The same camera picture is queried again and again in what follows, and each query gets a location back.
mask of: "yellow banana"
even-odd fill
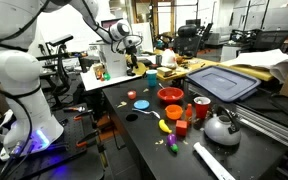
[[[170,128],[168,128],[168,126],[165,124],[164,119],[161,119],[158,122],[158,125],[160,126],[161,130],[167,133],[172,133],[172,130],[170,130]]]

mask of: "purple eggplant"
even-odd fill
[[[176,136],[174,134],[169,134],[167,136],[167,145],[170,146],[173,152],[178,152],[178,147],[176,145]]]

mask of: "red bowl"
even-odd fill
[[[166,87],[157,92],[157,96],[166,103],[175,103],[184,96],[184,92],[179,88]]]

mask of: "red bottle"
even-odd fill
[[[185,121],[187,122],[187,125],[190,125],[192,122],[192,104],[187,105],[187,109],[185,111]]]

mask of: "red block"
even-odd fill
[[[186,132],[187,132],[187,122],[177,120],[176,121],[176,134],[180,136],[186,136]]]

